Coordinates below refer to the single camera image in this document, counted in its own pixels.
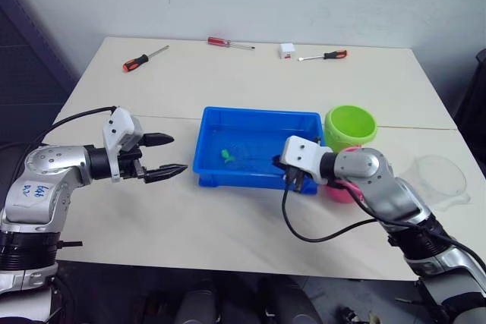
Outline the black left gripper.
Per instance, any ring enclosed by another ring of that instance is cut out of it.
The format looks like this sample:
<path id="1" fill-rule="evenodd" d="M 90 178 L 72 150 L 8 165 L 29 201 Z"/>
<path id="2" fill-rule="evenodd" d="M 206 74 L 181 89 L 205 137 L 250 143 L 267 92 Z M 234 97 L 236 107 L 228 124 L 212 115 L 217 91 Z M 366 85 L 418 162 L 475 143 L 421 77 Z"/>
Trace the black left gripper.
<path id="1" fill-rule="evenodd" d="M 172 143 L 174 138 L 168 134 L 148 133 L 140 139 L 141 146 L 162 146 Z M 146 170 L 140 160 L 143 154 L 140 145 L 137 143 L 129 150 L 121 149 L 118 154 L 118 168 L 121 179 L 141 179 L 145 183 L 154 183 L 168 180 L 181 174 L 188 168 L 183 164 L 161 165 L 157 169 Z"/>

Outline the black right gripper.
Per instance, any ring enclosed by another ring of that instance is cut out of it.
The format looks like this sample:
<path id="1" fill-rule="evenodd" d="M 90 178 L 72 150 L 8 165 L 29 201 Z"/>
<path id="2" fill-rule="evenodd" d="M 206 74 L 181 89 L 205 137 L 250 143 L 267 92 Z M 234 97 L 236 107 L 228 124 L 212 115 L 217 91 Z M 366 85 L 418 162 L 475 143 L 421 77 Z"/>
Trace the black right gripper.
<path id="1" fill-rule="evenodd" d="M 291 188 L 295 192 L 301 192 L 305 179 L 305 172 L 300 168 L 281 162 L 280 155 L 274 156 L 272 158 L 272 163 L 274 166 L 284 171 L 283 180 L 285 181 L 286 188 Z"/>

